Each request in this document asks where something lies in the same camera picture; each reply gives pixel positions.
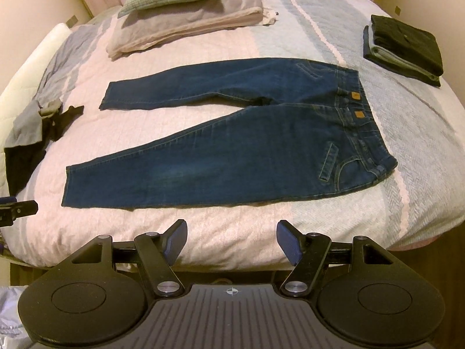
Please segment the dark blue denim jeans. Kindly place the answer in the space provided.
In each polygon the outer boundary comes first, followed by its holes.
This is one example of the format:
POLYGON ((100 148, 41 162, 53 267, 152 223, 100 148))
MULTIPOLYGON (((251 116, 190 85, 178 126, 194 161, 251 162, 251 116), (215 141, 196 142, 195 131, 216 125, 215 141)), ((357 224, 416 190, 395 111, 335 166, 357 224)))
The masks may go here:
POLYGON ((208 99, 239 110, 66 169, 74 208, 235 206, 345 195, 397 165, 356 70, 304 58, 186 65, 109 84, 102 110, 208 99))

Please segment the black garment on bed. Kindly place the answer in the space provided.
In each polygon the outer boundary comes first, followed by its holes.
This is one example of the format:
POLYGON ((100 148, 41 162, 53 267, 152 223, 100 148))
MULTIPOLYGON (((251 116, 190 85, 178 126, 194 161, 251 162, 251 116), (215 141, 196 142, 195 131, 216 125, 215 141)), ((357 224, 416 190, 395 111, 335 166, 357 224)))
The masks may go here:
POLYGON ((42 140, 38 143, 13 148, 5 148, 4 145, 6 182, 10 196, 16 196, 26 187, 35 168, 45 157, 49 142, 59 140, 70 124, 83 115, 83 109, 83 106, 70 106, 68 110, 63 110, 62 106, 59 113, 45 118, 42 121, 42 140))

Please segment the grey garment on bed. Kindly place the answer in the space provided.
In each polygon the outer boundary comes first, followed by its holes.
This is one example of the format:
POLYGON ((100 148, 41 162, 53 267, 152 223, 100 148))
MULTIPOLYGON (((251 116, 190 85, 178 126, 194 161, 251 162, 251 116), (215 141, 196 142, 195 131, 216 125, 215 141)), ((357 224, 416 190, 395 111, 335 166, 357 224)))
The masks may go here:
POLYGON ((28 146, 42 140, 42 121, 59 113, 62 101, 54 99, 43 106, 32 100, 12 124, 10 134, 6 137, 5 148, 28 146))

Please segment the cream quilted headboard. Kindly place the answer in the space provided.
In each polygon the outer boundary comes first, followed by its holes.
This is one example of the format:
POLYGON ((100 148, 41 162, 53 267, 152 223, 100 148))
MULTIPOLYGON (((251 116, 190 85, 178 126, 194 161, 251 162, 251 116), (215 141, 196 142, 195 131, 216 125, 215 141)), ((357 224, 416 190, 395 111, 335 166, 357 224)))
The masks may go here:
POLYGON ((66 24, 57 24, 29 55, 1 93, 1 147, 5 145, 14 120, 37 92, 51 59, 71 33, 66 24))

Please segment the pink grey bedspread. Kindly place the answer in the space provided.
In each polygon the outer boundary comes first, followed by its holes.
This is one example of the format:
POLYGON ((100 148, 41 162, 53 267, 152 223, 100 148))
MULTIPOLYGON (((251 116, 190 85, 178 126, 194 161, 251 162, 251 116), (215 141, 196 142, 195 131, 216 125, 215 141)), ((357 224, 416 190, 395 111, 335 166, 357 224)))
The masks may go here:
POLYGON ((278 221, 334 241, 431 241, 464 221, 464 108, 363 56, 371 0, 267 0, 254 25, 114 57, 116 16, 78 27, 34 97, 83 114, 46 149, 1 230, 52 267, 99 235, 187 222, 189 269, 286 269, 278 221))

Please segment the folded black grey clothes stack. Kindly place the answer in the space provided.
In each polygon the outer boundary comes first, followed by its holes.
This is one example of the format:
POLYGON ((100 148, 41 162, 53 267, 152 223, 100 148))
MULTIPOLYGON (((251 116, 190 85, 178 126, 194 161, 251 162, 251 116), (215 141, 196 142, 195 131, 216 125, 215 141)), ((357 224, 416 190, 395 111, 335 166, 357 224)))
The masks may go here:
POLYGON ((433 34, 391 17, 373 15, 362 39, 365 59, 390 72, 440 87, 444 67, 433 34))

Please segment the folded beige blanket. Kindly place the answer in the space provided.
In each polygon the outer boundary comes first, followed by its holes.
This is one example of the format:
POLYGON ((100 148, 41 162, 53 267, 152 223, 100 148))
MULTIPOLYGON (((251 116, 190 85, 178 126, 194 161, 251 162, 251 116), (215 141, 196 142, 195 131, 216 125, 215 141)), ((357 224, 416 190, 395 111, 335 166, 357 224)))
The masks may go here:
POLYGON ((201 0, 139 10, 117 20, 106 52, 119 58, 187 36, 271 25, 276 19, 263 0, 201 0))

